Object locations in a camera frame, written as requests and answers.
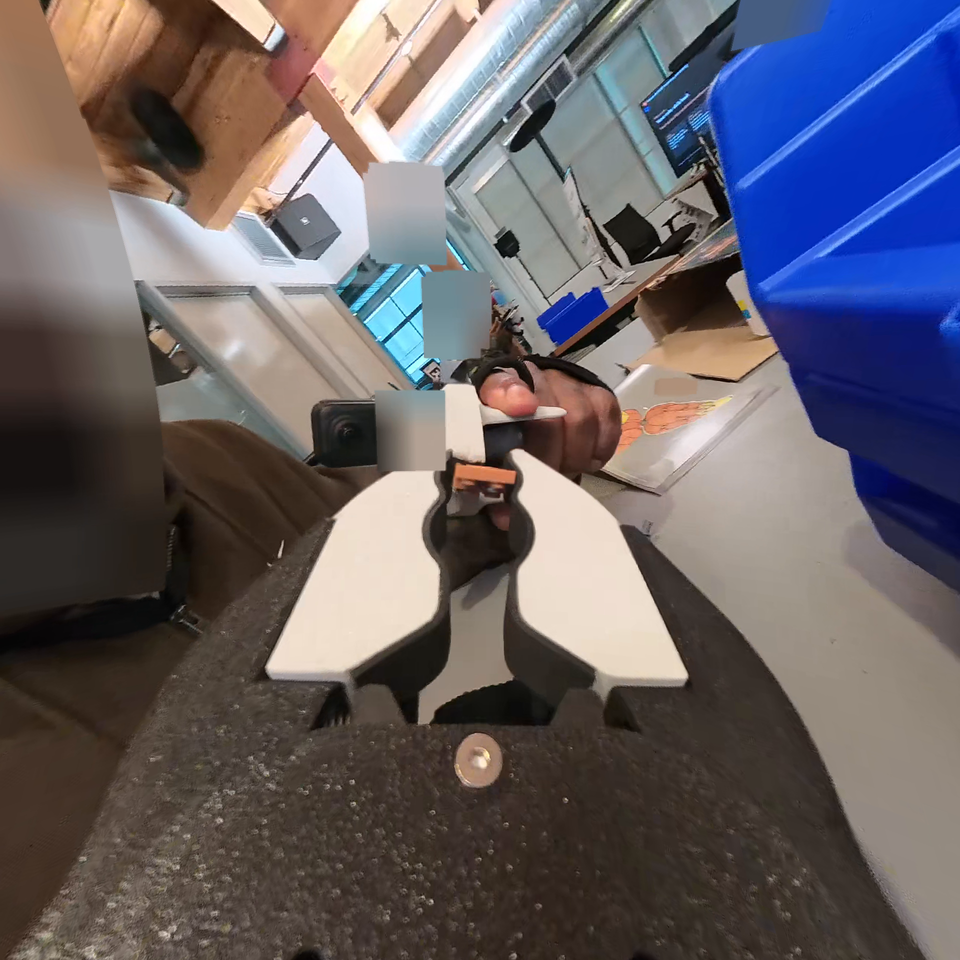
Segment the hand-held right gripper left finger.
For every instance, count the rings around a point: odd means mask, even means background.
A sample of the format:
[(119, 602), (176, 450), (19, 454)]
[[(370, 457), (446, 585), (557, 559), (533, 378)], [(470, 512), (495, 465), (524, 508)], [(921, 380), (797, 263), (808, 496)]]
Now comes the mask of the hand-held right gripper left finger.
[(335, 515), (265, 664), (274, 681), (428, 685), (450, 654), (450, 587), (431, 471), (392, 472)]

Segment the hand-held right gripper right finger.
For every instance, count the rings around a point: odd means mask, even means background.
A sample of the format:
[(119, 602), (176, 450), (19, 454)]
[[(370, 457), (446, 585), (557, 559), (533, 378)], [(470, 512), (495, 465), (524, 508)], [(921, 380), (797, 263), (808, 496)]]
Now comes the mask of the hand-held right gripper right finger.
[(528, 452), (508, 461), (513, 678), (531, 690), (684, 687), (687, 667), (616, 519)]

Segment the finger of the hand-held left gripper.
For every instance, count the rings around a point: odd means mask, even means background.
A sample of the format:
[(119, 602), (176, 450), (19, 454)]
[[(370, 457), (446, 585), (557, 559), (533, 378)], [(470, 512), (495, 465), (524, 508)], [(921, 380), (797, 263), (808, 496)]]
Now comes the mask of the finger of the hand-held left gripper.
[(447, 516), (450, 519), (472, 518), (486, 507), (503, 502), (507, 487), (502, 484), (468, 484), (451, 487), (447, 501)]

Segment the orange toy brick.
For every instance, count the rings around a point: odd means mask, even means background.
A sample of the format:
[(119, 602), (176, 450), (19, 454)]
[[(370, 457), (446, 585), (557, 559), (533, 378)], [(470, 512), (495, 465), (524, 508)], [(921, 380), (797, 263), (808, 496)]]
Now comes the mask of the orange toy brick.
[(489, 497), (501, 496), (517, 483), (518, 474), (511, 469), (473, 462), (456, 462), (451, 489), (462, 493), (473, 491)]

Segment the person's left hand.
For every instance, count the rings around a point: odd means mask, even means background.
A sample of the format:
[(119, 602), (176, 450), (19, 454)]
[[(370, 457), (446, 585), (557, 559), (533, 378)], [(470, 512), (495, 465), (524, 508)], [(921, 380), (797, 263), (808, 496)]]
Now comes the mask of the person's left hand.
[(581, 366), (551, 356), (494, 357), (475, 369), (471, 382), (485, 406), (525, 417), (523, 449), (572, 481), (599, 471), (618, 448), (618, 399)]

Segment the printed instruction booklet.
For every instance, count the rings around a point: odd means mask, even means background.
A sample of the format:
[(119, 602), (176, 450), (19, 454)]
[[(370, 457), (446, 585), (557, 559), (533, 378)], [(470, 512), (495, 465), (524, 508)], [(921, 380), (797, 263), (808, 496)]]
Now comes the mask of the printed instruction booklet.
[(621, 436), (599, 475), (659, 496), (776, 390), (641, 365), (614, 388)]

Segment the black speaker on stand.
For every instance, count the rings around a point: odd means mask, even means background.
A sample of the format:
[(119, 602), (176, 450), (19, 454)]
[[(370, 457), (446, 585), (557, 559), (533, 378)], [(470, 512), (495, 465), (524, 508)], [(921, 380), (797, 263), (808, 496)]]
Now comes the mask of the black speaker on stand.
[(493, 246), (499, 258), (503, 261), (504, 270), (510, 276), (510, 280), (517, 291), (523, 290), (524, 296), (528, 299), (533, 298), (542, 301), (544, 293), (534, 279), (531, 270), (522, 260), (521, 244), (514, 231), (508, 227), (500, 228), (495, 234)]

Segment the flattened cardboard box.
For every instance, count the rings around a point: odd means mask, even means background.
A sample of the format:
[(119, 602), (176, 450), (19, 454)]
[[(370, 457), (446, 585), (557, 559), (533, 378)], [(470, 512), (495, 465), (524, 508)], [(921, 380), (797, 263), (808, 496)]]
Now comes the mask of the flattened cardboard box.
[(733, 259), (666, 273), (639, 295), (635, 317), (653, 345), (626, 366), (738, 382), (780, 350)]

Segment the long wooden desk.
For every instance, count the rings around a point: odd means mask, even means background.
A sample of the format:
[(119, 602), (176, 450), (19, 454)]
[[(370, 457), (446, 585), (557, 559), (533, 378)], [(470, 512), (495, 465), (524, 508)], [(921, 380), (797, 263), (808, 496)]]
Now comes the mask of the long wooden desk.
[(699, 329), (708, 319), (738, 322), (741, 315), (737, 306), (716, 305), (731, 298), (726, 282), (742, 267), (740, 253), (721, 253), (692, 266), (687, 260), (678, 258), (621, 294), (600, 316), (556, 345), (552, 355), (571, 359), (578, 351), (600, 347), (636, 320), (656, 345), (668, 334)]

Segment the white instruction sheet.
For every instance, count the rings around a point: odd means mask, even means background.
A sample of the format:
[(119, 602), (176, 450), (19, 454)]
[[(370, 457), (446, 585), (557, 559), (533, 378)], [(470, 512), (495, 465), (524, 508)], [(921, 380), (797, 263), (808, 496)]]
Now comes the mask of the white instruction sheet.
[(604, 256), (604, 249), (597, 239), (593, 221), (583, 203), (571, 166), (567, 166), (563, 172), (561, 189), (573, 217), (581, 245), (592, 260), (599, 261)]

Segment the black office chair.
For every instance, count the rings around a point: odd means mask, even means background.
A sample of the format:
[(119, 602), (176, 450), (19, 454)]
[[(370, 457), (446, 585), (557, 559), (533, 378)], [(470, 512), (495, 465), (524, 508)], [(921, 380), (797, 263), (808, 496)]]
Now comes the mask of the black office chair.
[(661, 238), (653, 223), (630, 203), (604, 222), (603, 228), (622, 250), (629, 265), (638, 266), (648, 261), (673, 258), (683, 252), (696, 232), (697, 224), (690, 222), (674, 228), (676, 216), (668, 221), (669, 235), (665, 239)]

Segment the black ceiling lamp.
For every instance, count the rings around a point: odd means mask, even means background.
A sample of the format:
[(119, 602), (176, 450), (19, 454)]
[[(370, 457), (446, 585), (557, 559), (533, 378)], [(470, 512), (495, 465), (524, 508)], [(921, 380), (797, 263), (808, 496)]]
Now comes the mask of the black ceiling lamp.
[(199, 169), (205, 151), (183, 116), (162, 93), (139, 88), (130, 97), (131, 113), (166, 161), (184, 171)]

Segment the black round lamp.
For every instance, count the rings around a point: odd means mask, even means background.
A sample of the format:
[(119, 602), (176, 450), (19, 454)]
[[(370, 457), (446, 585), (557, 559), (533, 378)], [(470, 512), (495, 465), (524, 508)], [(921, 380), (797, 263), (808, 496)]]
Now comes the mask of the black round lamp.
[(554, 99), (548, 99), (540, 103), (510, 139), (509, 152), (518, 154), (532, 142), (540, 143), (543, 140), (544, 129), (555, 114), (556, 107), (557, 102)]

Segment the dark computer monitor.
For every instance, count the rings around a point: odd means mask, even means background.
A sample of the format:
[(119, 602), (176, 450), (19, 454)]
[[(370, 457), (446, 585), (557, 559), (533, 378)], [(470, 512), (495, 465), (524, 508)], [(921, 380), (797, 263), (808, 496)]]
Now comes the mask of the dark computer monitor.
[(641, 110), (677, 177), (715, 149), (710, 89), (720, 67), (690, 61), (641, 101)]

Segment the white wall vent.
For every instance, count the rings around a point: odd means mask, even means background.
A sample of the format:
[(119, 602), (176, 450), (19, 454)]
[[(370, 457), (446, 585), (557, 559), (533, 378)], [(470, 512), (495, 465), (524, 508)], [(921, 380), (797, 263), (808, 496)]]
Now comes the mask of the white wall vent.
[(232, 219), (230, 229), (263, 266), (282, 269), (297, 266), (297, 260), (291, 252), (257, 214), (239, 211)]

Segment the black wall speaker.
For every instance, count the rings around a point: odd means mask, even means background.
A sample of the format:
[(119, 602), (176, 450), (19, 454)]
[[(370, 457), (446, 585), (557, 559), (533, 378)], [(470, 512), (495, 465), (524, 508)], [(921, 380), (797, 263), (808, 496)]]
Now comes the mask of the black wall speaker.
[(273, 211), (269, 229), (292, 257), (316, 261), (342, 235), (313, 194), (293, 198)]

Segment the silver ventilation duct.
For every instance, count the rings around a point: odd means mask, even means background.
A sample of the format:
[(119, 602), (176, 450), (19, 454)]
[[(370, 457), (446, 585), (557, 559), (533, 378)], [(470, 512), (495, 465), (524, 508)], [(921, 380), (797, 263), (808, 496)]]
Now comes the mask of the silver ventilation duct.
[(567, 60), (592, 68), (652, 1), (497, 1), (390, 131), (404, 160), (456, 165)]

